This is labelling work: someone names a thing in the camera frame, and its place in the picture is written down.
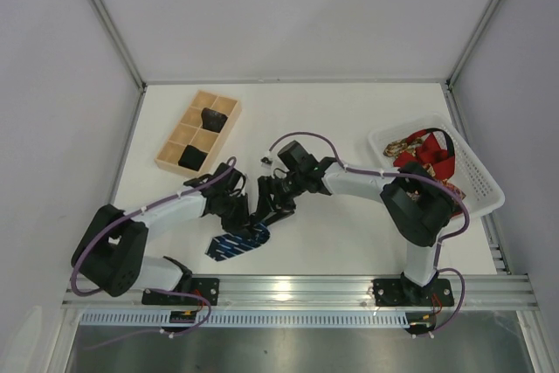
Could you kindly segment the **navy blue striped tie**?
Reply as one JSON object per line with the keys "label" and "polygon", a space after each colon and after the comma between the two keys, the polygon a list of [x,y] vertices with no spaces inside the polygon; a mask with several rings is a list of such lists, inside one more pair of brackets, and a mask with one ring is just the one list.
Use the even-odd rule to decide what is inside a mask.
{"label": "navy blue striped tie", "polygon": [[222,262],[260,248],[269,238],[269,229],[258,223],[248,231],[248,235],[224,233],[213,237],[205,255],[216,262]]}

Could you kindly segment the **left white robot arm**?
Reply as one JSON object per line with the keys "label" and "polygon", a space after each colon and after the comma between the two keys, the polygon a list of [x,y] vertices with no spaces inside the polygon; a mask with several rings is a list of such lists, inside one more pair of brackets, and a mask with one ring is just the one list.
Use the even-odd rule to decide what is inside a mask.
{"label": "left white robot arm", "polygon": [[134,286],[165,293],[180,290],[190,276],[187,267],[172,258],[149,257],[145,250],[151,239],[190,220],[213,215],[221,219],[223,231],[249,237],[248,199],[235,191],[244,178],[236,163],[232,156],[213,174],[192,179],[135,211],[100,207],[72,256],[73,293],[118,297]]}

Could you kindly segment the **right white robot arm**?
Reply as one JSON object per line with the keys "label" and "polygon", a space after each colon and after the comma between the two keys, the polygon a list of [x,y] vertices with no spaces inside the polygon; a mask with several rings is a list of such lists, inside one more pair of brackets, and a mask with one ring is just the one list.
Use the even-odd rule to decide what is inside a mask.
{"label": "right white robot arm", "polygon": [[294,214],[304,193],[351,196],[382,203],[407,241],[402,282],[425,288],[437,277],[436,242],[453,213],[454,201],[418,164],[410,163],[391,179],[366,169],[344,168],[333,157],[317,160],[297,141],[278,153],[284,176],[258,178],[258,201],[251,224],[270,225]]}

